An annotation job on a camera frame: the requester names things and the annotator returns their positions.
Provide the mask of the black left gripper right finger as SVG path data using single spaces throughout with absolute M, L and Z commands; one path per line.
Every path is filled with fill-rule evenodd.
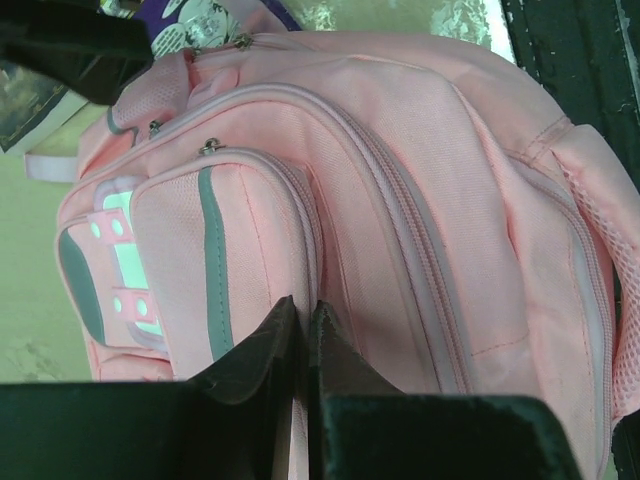
M 560 422 L 526 396 L 417 395 L 395 388 L 319 302 L 310 329 L 313 479 L 578 479 Z

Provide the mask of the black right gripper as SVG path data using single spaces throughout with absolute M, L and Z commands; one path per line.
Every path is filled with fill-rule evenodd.
M 145 23 L 97 1 L 3 1 L 1 58 L 105 106 L 154 62 Z

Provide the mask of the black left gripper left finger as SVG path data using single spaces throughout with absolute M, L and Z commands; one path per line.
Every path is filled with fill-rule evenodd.
M 286 478 L 296 328 L 287 297 L 186 381 L 3 385 L 2 477 Z

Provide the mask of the pink student backpack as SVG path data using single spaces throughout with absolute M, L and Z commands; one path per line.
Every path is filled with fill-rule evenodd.
M 582 476 L 639 407 L 639 195 L 591 126 L 480 46 L 288 31 L 259 1 L 189 32 L 81 136 L 56 256 L 94 379 L 183 380 L 273 304 L 331 304 L 407 393 L 523 394 Z

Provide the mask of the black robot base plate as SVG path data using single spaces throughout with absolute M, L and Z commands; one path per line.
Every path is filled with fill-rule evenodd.
M 639 179 L 639 4 L 504 1 L 516 63 L 576 124 L 590 124 Z

